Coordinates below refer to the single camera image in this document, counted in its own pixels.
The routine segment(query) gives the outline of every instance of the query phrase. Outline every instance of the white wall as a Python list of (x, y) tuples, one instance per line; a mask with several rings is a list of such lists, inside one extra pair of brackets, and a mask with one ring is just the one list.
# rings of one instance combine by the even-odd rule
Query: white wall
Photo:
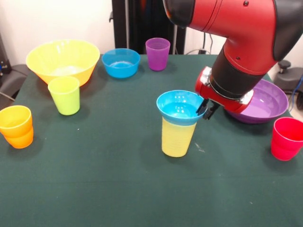
[[(212, 47), (212, 54), (218, 54), (222, 49), (225, 38), (213, 35), (214, 45)], [(209, 35), (206, 34), (206, 45), (205, 48), (210, 51), (210, 38)], [(188, 28), (186, 35), (186, 44), (185, 44), (185, 53), (202, 48), (203, 45), (203, 33), (196, 31), (194, 29)], [(290, 51), (290, 53), (285, 57), (286, 60), (292, 63), (293, 67), (303, 67), (303, 36), (298, 41), (298, 43), (294, 46), (294, 48)], [(279, 67), (275, 65), (268, 74), (273, 79), (275, 74), (279, 71)]]
[(10, 63), (25, 63), (39, 44), (84, 39), (101, 53), (115, 47), (111, 0), (0, 0), (0, 34)]

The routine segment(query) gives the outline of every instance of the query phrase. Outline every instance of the blue bowl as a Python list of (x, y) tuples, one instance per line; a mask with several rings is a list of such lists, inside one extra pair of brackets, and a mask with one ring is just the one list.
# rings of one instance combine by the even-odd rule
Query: blue bowl
[(102, 62), (110, 76), (123, 79), (137, 72), (140, 55), (130, 49), (114, 49), (102, 55)]
[(187, 126), (195, 124), (202, 116), (196, 111), (203, 98), (196, 93), (174, 90), (163, 93), (157, 99), (157, 107), (165, 120), (172, 124)]

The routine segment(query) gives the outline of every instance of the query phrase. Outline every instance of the red robot arm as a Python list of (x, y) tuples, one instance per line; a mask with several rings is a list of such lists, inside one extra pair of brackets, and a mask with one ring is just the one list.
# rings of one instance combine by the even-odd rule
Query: red robot arm
[(226, 37), (212, 70), (202, 70), (196, 92), (214, 106), (240, 113), (254, 86), (282, 60), (303, 33), (303, 0), (163, 0), (179, 26)]

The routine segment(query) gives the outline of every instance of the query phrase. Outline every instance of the purple cup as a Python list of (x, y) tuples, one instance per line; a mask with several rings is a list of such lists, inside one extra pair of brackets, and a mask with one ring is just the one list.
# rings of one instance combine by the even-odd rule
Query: purple cup
[(152, 38), (147, 40), (145, 45), (150, 69), (164, 70), (169, 58), (170, 42), (163, 38)]

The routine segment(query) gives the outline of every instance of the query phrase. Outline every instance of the lime green cup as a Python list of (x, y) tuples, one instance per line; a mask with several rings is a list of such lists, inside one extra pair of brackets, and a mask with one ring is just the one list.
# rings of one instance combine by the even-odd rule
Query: lime green cup
[(73, 115), (80, 109), (80, 82), (75, 77), (58, 77), (48, 84), (56, 107), (62, 115)]

